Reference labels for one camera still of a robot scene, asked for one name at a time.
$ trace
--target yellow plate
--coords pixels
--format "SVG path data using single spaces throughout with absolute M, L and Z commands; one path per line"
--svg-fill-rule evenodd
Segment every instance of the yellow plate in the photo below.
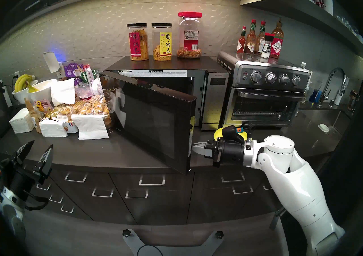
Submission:
M 218 137 L 223 137 L 222 135 L 222 128 L 219 128 L 217 129 L 215 132 L 214 132 L 214 140 L 217 140 Z M 243 133 L 238 133 L 240 136 L 243 137 L 243 139 L 247 140 L 247 133 L 246 132 L 243 132 Z

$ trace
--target white sink stopper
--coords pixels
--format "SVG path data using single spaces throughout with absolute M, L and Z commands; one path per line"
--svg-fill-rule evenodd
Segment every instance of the white sink stopper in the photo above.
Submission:
M 318 127 L 325 133 L 328 133 L 329 132 L 329 128 L 328 126 L 326 126 L 325 124 L 319 124 Z

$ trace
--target snack jar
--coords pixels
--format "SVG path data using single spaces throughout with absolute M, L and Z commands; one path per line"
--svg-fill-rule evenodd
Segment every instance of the snack jar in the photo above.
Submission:
M 171 60 L 171 24 L 152 23 L 152 48 L 154 60 Z
M 128 38 L 130 43 L 130 59 L 133 61 L 144 61 L 149 59 L 147 48 L 147 24 L 127 24 Z
M 200 12 L 179 12 L 179 58 L 200 57 Z

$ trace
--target yellow label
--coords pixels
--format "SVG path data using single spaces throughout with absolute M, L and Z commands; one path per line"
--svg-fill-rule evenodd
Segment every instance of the yellow label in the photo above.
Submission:
M 160 55 L 171 56 L 171 33 L 160 33 Z

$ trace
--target tabasco bottle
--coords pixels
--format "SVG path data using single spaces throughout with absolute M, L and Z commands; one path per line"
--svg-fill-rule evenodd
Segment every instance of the tabasco bottle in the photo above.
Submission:
M 255 29 L 256 29 L 256 20 L 252 20 L 250 33 L 247 35 L 246 45 L 245 45 L 245 53 L 249 55 L 252 55 L 253 51 L 255 50 L 255 44 L 256 44 Z
M 238 40 L 237 43 L 237 53 L 243 53 L 245 49 L 245 43 L 246 43 L 245 35 L 246 35 L 246 26 L 243 26 L 241 38 Z
M 266 22 L 261 21 L 261 27 L 259 28 L 259 35 L 257 37 L 255 45 L 255 55 L 258 56 L 261 56 L 262 49 L 264 48 L 265 45 L 265 26 Z
M 273 38 L 273 41 L 271 43 L 271 54 L 270 57 L 272 58 L 278 58 L 280 57 L 280 52 L 282 48 L 282 41 L 283 41 L 283 31 L 281 29 L 282 23 L 281 18 L 276 23 L 276 29 L 272 31 L 272 34 L 275 35 Z

